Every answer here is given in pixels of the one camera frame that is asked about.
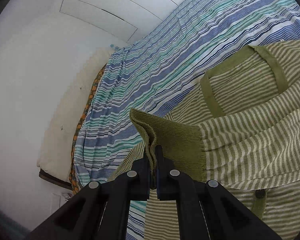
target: orange patterned fabric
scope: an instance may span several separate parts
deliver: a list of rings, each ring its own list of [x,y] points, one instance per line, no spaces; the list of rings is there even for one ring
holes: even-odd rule
[[[79,181],[75,175],[75,168],[74,168],[74,147],[75,147],[75,144],[77,142],[77,136],[78,136],[78,133],[80,131],[80,128],[84,122],[84,120],[86,119],[86,116],[87,116],[87,113],[88,113],[88,110],[90,108],[90,105],[91,105],[91,102],[92,102],[92,99],[94,97],[94,94],[96,93],[97,91],[97,87],[98,87],[98,84],[102,78],[102,75],[105,71],[105,67],[106,65],[103,66],[103,68],[99,71],[97,77],[95,78],[93,84],[92,84],[92,87],[91,87],[91,91],[90,91],[90,94],[89,94],[89,98],[88,98],[88,101],[87,101],[87,104],[86,104],[86,107],[83,111],[83,114],[80,118],[80,121],[78,122],[78,125],[77,125],[77,129],[75,130],[75,133],[74,133],[74,136],[73,136],[73,141],[72,141],[72,149],[71,149],[71,158],[72,158],[72,161],[71,161],[71,170],[70,170],[70,174],[69,174],[69,180],[70,180],[70,183],[72,185],[72,191],[74,194],[78,193],[79,190],[81,189],[80,185],[79,185]]]

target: green trim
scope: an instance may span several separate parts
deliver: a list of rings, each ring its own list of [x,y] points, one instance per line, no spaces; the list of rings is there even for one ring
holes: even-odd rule
[[[251,207],[251,212],[254,213],[261,220],[266,208],[268,189],[265,189],[265,192],[266,193],[263,198],[256,198],[256,196],[254,196]]]
[[[200,80],[203,98],[213,118],[221,117],[225,114],[214,97],[209,78],[231,70],[238,64],[244,62],[255,52],[257,52],[260,55],[260,57],[262,57],[268,63],[269,67],[273,71],[279,94],[281,94],[288,88],[288,81],[282,67],[279,65],[279,62],[271,54],[271,52],[269,52],[268,49],[266,49],[266,47],[250,45],[244,46],[242,49],[234,53],[232,56],[230,56],[220,64],[207,70]]]
[[[272,55],[272,53],[269,50],[267,50],[263,46],[251,47],[254,48],[256,52],[258,52],[258,54],[268,63],[268,65],[272,69],[275,81],[277,83],[279,94],[284,92],[289,86],[287,78],[283,72],[282,67],[279,65],[278,60]]]

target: button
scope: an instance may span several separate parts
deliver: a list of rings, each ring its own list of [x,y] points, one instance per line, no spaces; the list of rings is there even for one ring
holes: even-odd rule
[[[256,198],[263,198],[266,195],[266,191],[264,189],[256,190]]]

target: bed sheet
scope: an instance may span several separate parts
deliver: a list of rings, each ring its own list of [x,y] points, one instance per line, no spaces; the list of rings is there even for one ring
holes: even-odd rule
[[[76,174],[105,182],[142,141],[136,109],[163,117],[204,72],[244,45],[300,39],[295,0],[186,0],[143,40],[115,52],[78,134]],[[145,202],[131,202],[127,239],[143,239]]]

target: knit garment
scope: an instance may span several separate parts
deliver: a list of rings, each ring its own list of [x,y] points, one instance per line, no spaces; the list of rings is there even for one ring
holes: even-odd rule
[[[300,153],[300,41],[243,48],[208,70],[166,120],[131,113],[153,167],[161,144],[178,169],[218,180],[283,239],[298,234],[300,154],[289,153]],[[142,157],[143,145],[112,179]],[[262,201],[254,196],[259,188],[269,188]],[[160,202],[151,191],[145,225],[145,239],[179,239],[175,202]]]

